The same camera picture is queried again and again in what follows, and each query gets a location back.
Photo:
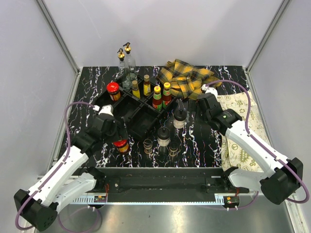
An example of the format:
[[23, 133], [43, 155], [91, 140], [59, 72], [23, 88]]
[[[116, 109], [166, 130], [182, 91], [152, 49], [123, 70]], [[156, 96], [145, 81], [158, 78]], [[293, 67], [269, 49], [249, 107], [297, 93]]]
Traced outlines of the red lid jar front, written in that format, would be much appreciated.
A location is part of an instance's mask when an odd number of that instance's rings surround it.
[[120, 154], [127, 154], [130, 150], [128, 139], [113, 142]]

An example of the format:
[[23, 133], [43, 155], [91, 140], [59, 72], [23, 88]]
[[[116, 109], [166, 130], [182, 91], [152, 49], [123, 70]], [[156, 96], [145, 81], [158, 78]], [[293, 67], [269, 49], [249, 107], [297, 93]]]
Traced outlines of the red lid jar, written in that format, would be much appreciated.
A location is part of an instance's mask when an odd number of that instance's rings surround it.
[[111, 82], [107, 85], [106, 89], [113, 101], [118, 101], [121, 98], [120, 86], [118, 83]]
[[113, 142], [120, 154], [127, 154], [130, 150], [128, 139]]

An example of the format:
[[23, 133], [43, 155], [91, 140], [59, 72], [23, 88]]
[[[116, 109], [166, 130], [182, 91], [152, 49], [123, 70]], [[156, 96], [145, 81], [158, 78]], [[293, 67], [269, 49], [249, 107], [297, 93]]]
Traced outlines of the red lid jar back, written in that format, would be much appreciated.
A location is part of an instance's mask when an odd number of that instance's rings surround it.
[[107, 85], [106, 89], [113, 101], [118, 101], [121, 98], [120, 86], [118, 83], [111, 82]]

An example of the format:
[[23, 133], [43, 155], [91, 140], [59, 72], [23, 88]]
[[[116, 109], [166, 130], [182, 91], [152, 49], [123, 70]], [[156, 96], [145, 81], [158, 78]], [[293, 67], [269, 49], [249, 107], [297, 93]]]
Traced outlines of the black compartment organizer tray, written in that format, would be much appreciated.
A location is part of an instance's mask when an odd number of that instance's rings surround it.
[[120, 87], [121, 98], [119, 100], [113, 101], [105, 89], [94, 99], [93, 104], [100, 107], [111, 104], [114, 108], [114, 116], [124, 118], [127, 132], [135, 139], [143, 141], [152, 134], [152, 130], [155, 125], [159, 124], [163, 115], [173, 108], [176, 98], [172, 98], [166, 108], [158, 111], [152, 106], [153, 92], [148, 97], [141, 94], [141, 98], [138, 99], [132, 94], [131, 89], [123, 88], [121, 80], [122, 78], [115, 80]]

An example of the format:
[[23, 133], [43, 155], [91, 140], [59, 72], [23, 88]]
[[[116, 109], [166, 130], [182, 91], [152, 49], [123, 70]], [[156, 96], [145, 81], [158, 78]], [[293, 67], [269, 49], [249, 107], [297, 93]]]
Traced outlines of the small glass jar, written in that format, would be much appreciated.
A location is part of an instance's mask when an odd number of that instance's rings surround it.
[[171, 157], [175, 157], [177, 155], [178, 151], [179, 151], [179, 144], [175, 141], [172, 141], [169, 144], [169, 155]]
[[144, 146], [144, 152], [146, 154], [152, 154], [152, 151], [153, 151], [153, 142], [152, 142], [152, 140], [146, 138], [143, 141], [143, 146]]

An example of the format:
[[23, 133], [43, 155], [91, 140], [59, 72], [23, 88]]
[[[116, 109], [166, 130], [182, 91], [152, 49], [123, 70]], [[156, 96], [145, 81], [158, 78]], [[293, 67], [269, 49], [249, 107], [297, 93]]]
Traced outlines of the red sauce bottle yellow cap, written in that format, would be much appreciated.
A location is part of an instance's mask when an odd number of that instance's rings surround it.
[[162, 96], [162, 106], [166, 108], [168, 104], [171, 102], [171, 84], [169, 82], [164, 83], [163, 86], [163, 96]]

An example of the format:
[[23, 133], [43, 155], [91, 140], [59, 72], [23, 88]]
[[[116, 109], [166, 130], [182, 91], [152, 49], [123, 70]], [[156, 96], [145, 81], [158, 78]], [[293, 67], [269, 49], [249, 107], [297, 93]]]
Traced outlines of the yellow label bottle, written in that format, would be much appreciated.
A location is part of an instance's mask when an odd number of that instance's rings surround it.
[[136, 98], [140, 99], [140, 91], [139, 91], [139, 88], [138, 88], [138, 82], [137, 82], [137, 80], [133, 80], [133, 81], [132, 81], [132, 94], [133, 94]]
[[150, 77], [147, 74], [144, 75], [143, 94], [146, 97], [150, 96], [150, 94], [151, 94]]

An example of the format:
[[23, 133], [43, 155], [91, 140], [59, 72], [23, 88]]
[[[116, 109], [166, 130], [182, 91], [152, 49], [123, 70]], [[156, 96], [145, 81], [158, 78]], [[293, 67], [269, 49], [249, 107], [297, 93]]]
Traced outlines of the red sauce bottle front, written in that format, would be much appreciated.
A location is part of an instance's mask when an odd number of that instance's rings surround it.
[[154, 87], [154, 94], [153, 94], [153, 107], [157, 111], [162, 110], [162, 96], [161, 96], [161, 87], [160, 86], [155, 86]]

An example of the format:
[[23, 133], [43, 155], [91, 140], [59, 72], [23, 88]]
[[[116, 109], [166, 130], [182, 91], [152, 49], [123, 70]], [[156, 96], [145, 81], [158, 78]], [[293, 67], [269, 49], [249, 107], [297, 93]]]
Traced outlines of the clear oil bottle gold spout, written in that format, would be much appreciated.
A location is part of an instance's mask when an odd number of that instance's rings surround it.
[[131, 81], [133, 81], [133, 80], [137, 79], [136, 61], [133, 58], [133, 56], [131, 55], [130, 42], [125, 43], [123, 46], [124, 46], [124, 51], [126, 53], [125, 63], [127, 65], [128, 71], [129, 71], [130, 79], [131, 79]]

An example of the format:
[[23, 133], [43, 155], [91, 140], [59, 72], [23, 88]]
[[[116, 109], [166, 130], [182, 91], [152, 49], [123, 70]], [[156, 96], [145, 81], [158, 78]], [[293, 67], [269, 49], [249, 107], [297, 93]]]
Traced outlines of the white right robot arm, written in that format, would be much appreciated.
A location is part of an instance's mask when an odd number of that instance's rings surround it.
[[303, 163], [298, 158], [289, 159], [279, 153], [252, 130], [232, 109], [223, 110], [212, 93], [198, 98], [199, 117], [213, 130], [237, 143], [260, 166], [262, 172], [252, 172], [233, 167], [225, 171], [221, 188], [232, 192], [236, 188], [261, 191], [274, 204], [281, 204], [300, 186]]

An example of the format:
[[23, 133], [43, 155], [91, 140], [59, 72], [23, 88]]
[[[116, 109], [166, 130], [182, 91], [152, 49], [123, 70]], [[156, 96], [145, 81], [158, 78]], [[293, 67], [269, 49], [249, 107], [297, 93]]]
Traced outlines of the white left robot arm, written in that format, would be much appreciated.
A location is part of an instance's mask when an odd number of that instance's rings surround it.
[[19, 218], [31, 227], [44, 231], [56, 220], [59, 212], [87, 191], [104, 189], [104, 174], [94, 167], [88, 168], [80, 178], [65, 184], [79, 166], [102, 147], [103, 143], [126, 140], [128, 134], [123, 119], [115, 117], [110, 105], [104, 106], [86, 130], [76, 134], [56, 164], [28, 190], [14, 194], [17, 209], [16, 227], [22, 231]]

